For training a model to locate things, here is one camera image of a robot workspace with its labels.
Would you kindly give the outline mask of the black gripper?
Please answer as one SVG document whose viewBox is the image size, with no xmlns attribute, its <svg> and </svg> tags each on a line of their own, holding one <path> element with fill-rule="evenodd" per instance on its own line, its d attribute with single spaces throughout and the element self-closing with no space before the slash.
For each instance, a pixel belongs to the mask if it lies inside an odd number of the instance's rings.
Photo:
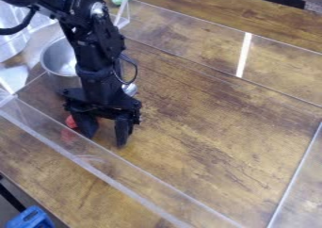
<svg viewBox="0 0 322 228">
<path fill-rule="evenodd" d="M 128 96 L 121 85 L 133 81 L 122 79 L 121 68 L 106 68 L 100 71 L 75 69 L 80 88 L 63 89 L 65 110 L 74 119 L 75 127 L 88 139 L 92 139 L 98 128 L 97 118 L 114 120 L 117 147 L 126 143 L 133 131 L 133 124 L 140 122 L 141 103 Z"/>
</svg>

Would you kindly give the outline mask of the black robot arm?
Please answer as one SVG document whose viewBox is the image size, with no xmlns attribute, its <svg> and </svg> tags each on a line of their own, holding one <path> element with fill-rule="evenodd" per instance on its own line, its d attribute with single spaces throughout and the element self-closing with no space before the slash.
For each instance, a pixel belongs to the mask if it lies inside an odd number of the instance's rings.
<svg viewBox="0 0 322 228">
<path fill-rule="evenodd" d="M 124 146 L 140 123 L 141 103 L 122 87 L 132 82 L 121 79 L 120 63 L 133 60 L 124 54 L 124 36 L 110 20 L 104 0 L 1 0 L 26 8 L 29 13 L 21 24 L 0 28 L 0 35 L 19 32 L 39 13 L 55 19 L 74 52 L 74 72 L 78 88 L 59 91 L 80 133 L 92 138 L 98 128 L 97 120 L 114 122 L 116 145 Z"/>
</svg>

